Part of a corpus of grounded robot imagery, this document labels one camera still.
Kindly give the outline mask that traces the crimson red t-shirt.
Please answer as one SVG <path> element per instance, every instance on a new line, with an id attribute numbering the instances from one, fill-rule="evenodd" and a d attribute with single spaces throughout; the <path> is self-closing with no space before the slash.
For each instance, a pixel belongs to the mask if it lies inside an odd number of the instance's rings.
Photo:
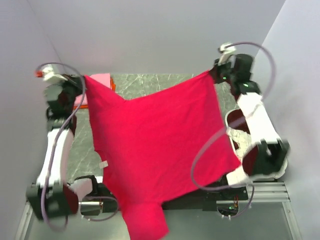
<path id="1" fill-rule="evenodd" d="M 169 230 L 162 203 L 240 166 L 223 135 L 191 171 L 201 147 L 224 127 L 209 72 L 131 100 L 89 76 L 85 82 L 94 149 L 108 164 L 103 183 L 115 195 L 132 240 L 163 238 Z"/>

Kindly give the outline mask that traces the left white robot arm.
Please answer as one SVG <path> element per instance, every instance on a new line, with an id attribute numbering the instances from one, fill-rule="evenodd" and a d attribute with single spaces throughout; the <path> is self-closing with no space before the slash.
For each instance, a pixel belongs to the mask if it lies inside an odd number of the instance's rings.
<path id="1" fill-rule="evenodd" d="M 50 219 L 75 215 L 84 198 L 94 201 L 99 197 L 100 188 L 93 175 L 78 177 L 72 185 L 66 179 L 80 108 L 75 101 L 85 97 L 85 77 L 50 74 L 45 80 L 50 83 L 44 90 L 48 105 L 47 150 L 40 174 L 27 188 L 26 198 L 36 217 L 48 223 Z"/>

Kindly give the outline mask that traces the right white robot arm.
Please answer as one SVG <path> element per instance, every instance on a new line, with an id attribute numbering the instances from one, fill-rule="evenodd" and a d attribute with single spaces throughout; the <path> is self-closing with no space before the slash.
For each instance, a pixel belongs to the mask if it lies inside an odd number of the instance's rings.
<path id="1" fill-rule="evenodd" d="M 251 80 L 254 58 L 248 54 L 222 53 L 214 62 L 211 76 L 217 84 L 228 83 L 238 108 L 225 122 L 232 148 L 241 165 L 226 175 L 219 187 L 222 198 L 230 200 L 240 184 L 279 179 L 288 167 L 290 144 L 276 132 L 263 103 L 259 85 Z"/>

